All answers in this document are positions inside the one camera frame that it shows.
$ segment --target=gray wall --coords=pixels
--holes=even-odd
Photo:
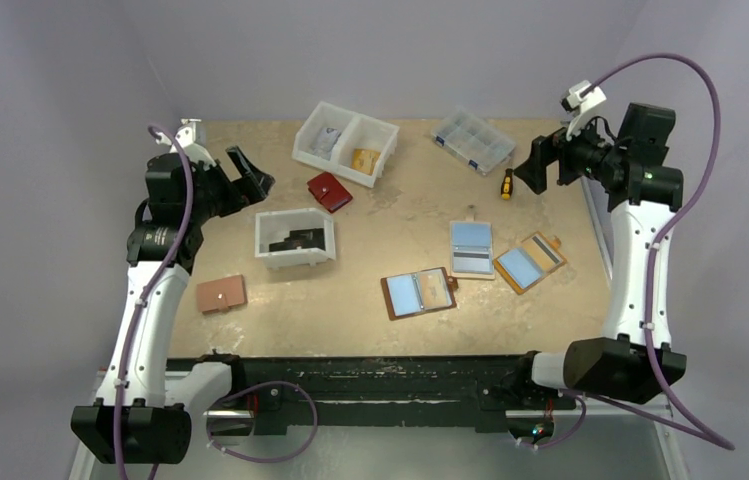
[[[0,478],[64,478],[173,110],[113,1],[0,0]]]
[[[124,0],[177,113],[558,115],[612,65],[645,0]]]
[[[686,436],[682,446],[692,478],[749,478],[749,2],[649,0],[618,61],[657,50],[703,64],[723,110],[716,171],[674,235],[669,320],[675,348],[689,355],[689,371],[677,389],[681,398],[735,441],[737,451]],[[688,198],[703,171],[712,128],[700,80],[680,64],[654,61],[620,74],[604,91],[616,126],[629,101],[677,110],[666,163],[684,170]]]

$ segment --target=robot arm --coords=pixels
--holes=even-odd
[[[642,325],[650,242],[680,209],[683,198],[682,172],[662,166],[675,114],[631,104],[619,140],[610,145],[597,133],[593,121],[606,97],[600,88],[583,95],[589,86],[581,82],[569,90],[562,104],[574,120],[549,137],[537,137],[530,157],[515,169],[515,175],[541,194],[547,188],[546,167],[558,161],[559,185],[586,176],[604,187],[614,238],[610,307],[601,337],[575,341],[565,352],[536,353],[530,376],[542,387],[643,404],[661,391],[646,357],[643,327],[653,333],[669,383],[679,380],[686,369],[686,357],[671,351],[665,314],[672,232],[660,242],[657,254],[653,324]]]
[[[274,178],[257,169],[233,147],[227,154],[241,174],[230,181],[220,164],[200,145],[202,126],[181,127],[177,139],[187,152],[194,185],[189,224],[169,265],[164,266],[143,308],[136,312],[140,293],[152,281],[174,243],[186,208],[183,165],[177,153],[147,162],[148,199],[136,214],[127,241],[127,301],[112,360],[95,395],[94,404],[74,408],[71,429],[103,463],[114,463],[112,424],[118,387],[123,385],[121,416],[126,463],[178,463],[185,456],[192,428],[215,400],[230,393],[237,372],[232,356],[207,356],[199,361],[177,388],[165,388],[165,370],[174,317],[188,285],[195,255],[203,243],[201,227],[212,217],[224,217],[264,200]],[[168,143],[160,139],[158,143]],[[151,220],[142,220],[145,207]],[[126,365],[121,364],[133,315],[139,315]],[[118,378],[126,371],[125,383]]]

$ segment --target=screwdriver handle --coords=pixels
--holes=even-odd
[[[507,168],[504,181],[501,182],[501,198],[509,200],[512,197],[512,169]]]

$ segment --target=purple cable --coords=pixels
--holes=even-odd
[[[707,165],[706,165],[706,168],[704,168],[703,175],[701,176],[701,182],[698,183],[698,187],[695,189],[695,192],[692,194],[692,197],[689,199],[689,202],[686,205],[684,205],[683,208],[681,208],[680,211],[677,212],[677,215],[675,215],[671,220],[669,220],[668,223],[666,223],[666,225],[662,229],[660,229],[659,232],[657,232],[656,236],[654,236],[654,239],[651,242],[651,247],[648,252],[648,269],[645,274],[645,321],[644,321],[644,325],[646,326],[651,325],[652,320],[653,320],[654,276],[655,276],[656,265],[657,265],[657,251],[659,250],[660,240],[665,238],[669,230],[674,228],[677,222],[679,222],[680,219],[685,217],[686,214],[689,213],[690,210],[692,210],[692,207],[694,207],[695,204],[698,203],[698,200],[701,198],[701,195],[704,193],[704,189],[707,187],[707,183],[710,181],[710,175],[712,175],[713,173],[713,167],[715,166],[716,156],[718,155],[719,141],[721,138],[721,105],[719,103],[718,93],[716,92],[716,87],[713,84],[712,79],[700,65],[695,63],[693,60],[687,57],[684,57],[683,55],[678,55],[675,53],[652,53],[648,55],[642,55],[641,57],[636,57],[632,60],[622,63],[621,65],[615,67],[613,70],[604,74],[603,76],[598,78],[598,80],[596,80],[595,83],[593,83],[589,88],[587,88],[583,92],[583,95],[591,92],[592,90],[597,88],[600,84],[602,84],[605,80],[612,77],[616,73],[626,69],[627,67],[635,65],[639,62],[644,62],[645,60],[651,60],[655,58],[665,58],[668,60],[675,60],[680,63],[683,63],[689,66],[690,68],[692,68],[692,70],[695,70],[695,73],[697,73],[698,76],[701,77],[701,80],[704,81],[704,84],[707,86],[707,91],[710,94],[710,100],[713,104],[713,140],[712,140],[712,144],[710,145],[710,157],[707,159]],[[698,427],[699,430],[701,430],[702,433],[700,435],[695,435],[695,436],[699,438],[703,438],[704,440],[707,440],[708,442],[714,445],[717,445],[721,448],[724,448],[727,450],[735,450],[736,447],[733,445],[732,442],[730,442],[730,440],[719,435],[715,430],[705,425],[704,422],[702,422],[695,415],[693,415],[692,412],[690,412],[689,409],[686,408],[685,405],[683,405],[680,399],[677,398],[677,395],[675,395],[675,393],[672,391],[671,387],[668,384],[668,381],[666,381],[666,378],[663,375],[662,369],[660,368],[659,361],[657,360],[657,352],[654,349],[654,337],[653,337],[653,334],[651,333],[651,330],[648,328],[645,328],[645,347],[647,348],[647,351],[648,351],[648,361],[651,364],[651,369],[654,371],[654,376],[657,379],[657,383],[660,384],[660,388],[662,388],[663,393],[666,394],[669,401],[677,408],[677,410],[684,417],[686,417],[687,420],[689,420],[690,423],[692,423],[693,425]],[[638,413],[641,415],[642,413],[645,413],[645,412],[641,412],[637,410],[634,413]],[[675,427],[675,428],[679,427],[677,424],[671,424],[670,426]]]
[[[191,207],[194,202],[194,184],[191,177],[191,163],[189,163],[185,150],[180,146],[180,142],[177,141],[177,138],[172,135],[171,132],[161,125],[152,123],[147,127],[147,130],[154,138],[159,138],[160,134],[168,137],[171,140],[171,145],[173,145],[177,150],[177,153],[180,154],[180,161],[183,163],[183,176],[186,179],[186,207],[183,211],[183,219],[180,222],[180,228],[177,230],[177,236],[174,237],[174,243],[171,244],[171,248],[168,249],[168,253],[165,254],[165,258],[162,260],[162,263],[159,264],[159,268],[157,268],[156,272],[153,273],[153,276],[150,277],[150,281],[147,282],[147,285],[145,285],[139,295],[139,301],[136,303],[132,317],[130,317],[130,324],[129,327],[127,327],[127,336],[124,339],[124,346],[121,349],[121,359],[118,369],[118,380],[120,380],[120,382],[119,385],[115,387],[115,415],[112,423],[112,437],[114,440],[113,447],[115,450],[115,464],[118,467],[118,474],[122,480],[129,480],[129,477],[127,477],[127,466],[124,463],[124,445],[121,440],[121,416],[124,406],[124,382],[127,378],[127,362],[130,359],[130,351],[133,347],[133,340],[136,329],[138,328],[138,320],[141,317],[141,312],[147,306],[147,299],[150,297],[153,289],[156,288],[156,282],[159,281],[159,277],[162,276],[165,268],[169,263],[171,263],[174,259],[174,255],[177,254],[177,250],[180,248],[180,244],[185,237],[186,227],[191,218]],[[153,466],[150,470],[148,479],[152,480],[156,476],[157,468],[158,465]]]
[[[692,435],[694,437],[698,437],[701,440],[706,440],[708,442],[710,441],[710,438],[705,433],[701,433],[698,430],[695,430],[694,428],[689,428],[686,425],[681,425],[677,422],[673,422],[659,415],[654,415],[651,412],[646,412],[644,410],[638,409],[632,405],[626,405],[624,403],[617,402],[611,398],[607,398],[601,395],[592,395],[591,393],[584,393],[584,395],[586,395],[589,398],[598,400],[599,402],[604,402],[607,405],[612,405],[613,407],[626,410],[630,413],[635,413],[636,415],[639,415],[640,417],[643,417],[643,418],[647,418],[648,420],[651,420],[657,423],[662,423],[663,425],[674,428],[675,430],[680,430],[681,432],[688,433],[689,435]]]
[[[563,434],[561,437],[551,440],[550,442],[545,443],[543,445],[536,445],[535,448],[537,450],[544,450],[546,448],[555,447],[559,445],[560,443],[568,440],[569,437],[571,437],[577,432],[577,430],[580,430],[580,426],[583,425],[583,421],[586,420],[586,402],[584,402],[582,398],[580,398],[579,396],[575,394],[572,394],[571,392],[565,391],[563,392],[563,394],[575,399],[576,401],[580,403],[580,417],[577,419],[577,422],[570,429],[568,429],[568,431],[565,432],[565,434]]]
[[[254,385],[249,388],[245,388],[244,390],[240,392],[236,392],[233,395],[224,397],[223,399],[221,399],[221,401],[225,402],[225,401],[235,400],[249,393],[255,392],[257,390],[261,390],[265,387],[273,387],[273,386],[283,386],[283,387],[289,387],[289,388],[295,389],[296,392],[300,392],[300,394],[303,395],[303,398],[305,398],[306,401],[309,402],[309,408],[312,409],[312,431],[309,433],[309,437],[306,439],[306,441],[303,442],[303,444],[297,450],[291,453],[287,453],[285,455],[281,455],[279,457],[274,457],[274,458],[251,457],[250,455],[245,455],[243,453],[230,450],[227,447],[218,443],[218,441],[212,437],[212,433],[209,431],[209,423],[207,422],[206,436],[209,437],[209,444],[212,445],[215,449],[217,449],[221,453],[225,453],[227,455],[231,455],[233,457],[236,457],[242,460],[247,460],[248,462],[253,462],[253,463],[280,463],[280,462],[285,462],[286,460],[291,460],[292,458],[303,453],[303,451],[309,447],[309,444],[312,443],[312,440],[315,438],[315,434],[318,432],[318,412],[315,409],[315,402],[312,400],[312,397],[310,397],[308,393],[306,393],[302,388],[300,388],[300,386],[295,385],[290,382],[284,382],[282,380],[275,380],[271,382],[260,383],[258,385]]]

